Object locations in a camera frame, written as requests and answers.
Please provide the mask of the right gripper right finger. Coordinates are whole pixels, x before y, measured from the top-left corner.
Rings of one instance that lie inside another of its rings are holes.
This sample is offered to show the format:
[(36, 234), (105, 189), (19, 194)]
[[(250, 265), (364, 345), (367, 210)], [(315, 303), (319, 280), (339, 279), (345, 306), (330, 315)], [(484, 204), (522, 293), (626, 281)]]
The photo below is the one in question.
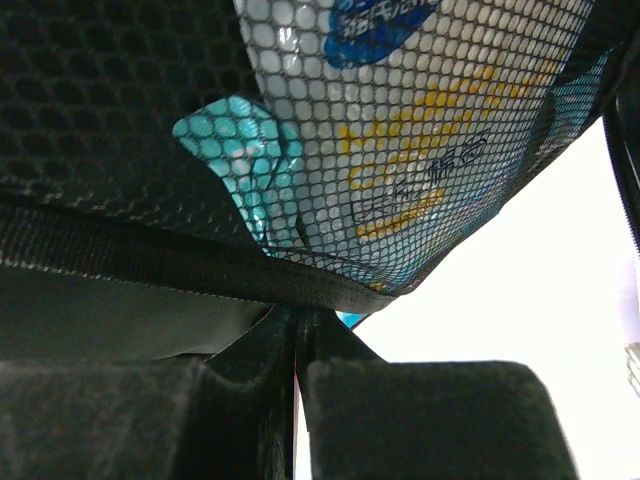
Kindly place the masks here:
[(383, 360), (336, 313), (306, 309), (297, 330), (297, 375), (314, 479), (398, 479), (377, 407), (400, 365)]

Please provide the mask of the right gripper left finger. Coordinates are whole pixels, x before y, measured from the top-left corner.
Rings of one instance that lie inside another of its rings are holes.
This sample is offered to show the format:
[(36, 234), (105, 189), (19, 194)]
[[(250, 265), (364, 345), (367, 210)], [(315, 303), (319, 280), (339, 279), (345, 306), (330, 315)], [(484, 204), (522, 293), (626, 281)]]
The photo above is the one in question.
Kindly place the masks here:
[(291, 479), (295, 318), (274, 307), (199, 370), (173, 479)]

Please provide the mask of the red black medicine case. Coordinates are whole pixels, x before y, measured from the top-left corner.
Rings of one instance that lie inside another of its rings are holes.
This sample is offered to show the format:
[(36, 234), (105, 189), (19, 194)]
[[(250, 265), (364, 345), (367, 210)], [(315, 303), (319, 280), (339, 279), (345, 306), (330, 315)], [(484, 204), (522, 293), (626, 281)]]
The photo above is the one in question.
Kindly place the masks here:
[(496, 214), (384, 293), (264, 253), (222, 180), (173, 137), (217, 100), (265, 106), (236, 2), (2, 3), (3, 359), (213, 354), (273, 304), (347, 322), (385, 308), (602, 114), (639, 37), (637, 2), (592, 1)]

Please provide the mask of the teal swab pieces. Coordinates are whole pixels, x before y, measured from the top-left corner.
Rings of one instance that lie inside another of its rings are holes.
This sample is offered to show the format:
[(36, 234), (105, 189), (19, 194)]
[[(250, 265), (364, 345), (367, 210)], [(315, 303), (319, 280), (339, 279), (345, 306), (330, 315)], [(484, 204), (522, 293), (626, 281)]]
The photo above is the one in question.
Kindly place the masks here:
[(295, 128), (240, 96), (179, 119), (172, 135), (219, 177), (255, 242), (269, 256), (301, 248), (295, 183), (304, 171)]

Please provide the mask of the blue yellow plaster pack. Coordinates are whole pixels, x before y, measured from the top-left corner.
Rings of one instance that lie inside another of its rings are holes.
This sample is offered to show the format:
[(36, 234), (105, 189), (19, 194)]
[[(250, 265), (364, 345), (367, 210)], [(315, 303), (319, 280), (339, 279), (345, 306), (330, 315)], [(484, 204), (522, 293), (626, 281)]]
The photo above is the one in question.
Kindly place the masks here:
[(406, 287), (493, 217), (592, 1), (238, 1), (291, 142), (265, 189), (273, 257)]

